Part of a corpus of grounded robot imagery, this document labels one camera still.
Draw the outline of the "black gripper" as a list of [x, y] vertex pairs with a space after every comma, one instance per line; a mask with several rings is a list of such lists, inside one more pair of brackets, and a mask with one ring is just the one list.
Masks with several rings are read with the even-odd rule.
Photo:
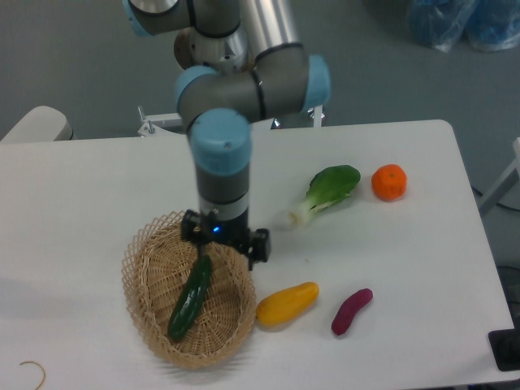
[[217, 243], [232, 247], [246, 254], [248, 268], [252, 271], [257, 263], [265, 263], [271, 255], [271, 236], [268, 229], [249, 230], [249, 214], [242, 213], [234, 219], [219, 220], [213, 213], [199, 214], [186, 210], [180, 223], [180, 238], [193, 244], [197, 260], [206, 253], [206, 245]]

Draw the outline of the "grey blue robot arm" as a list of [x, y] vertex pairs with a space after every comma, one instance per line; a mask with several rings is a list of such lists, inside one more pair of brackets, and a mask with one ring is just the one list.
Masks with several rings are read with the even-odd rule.
[[269, 232], [248, 221], [251, 125], [325, 104], [332, 83], [324, 58], [306, 53], [287, 1], [126, 1], [123, 8], [140, 36], [189, 34], [190, 64], [174, 94], [199, 208], [185, 213], [182, 239], [265, 262]]

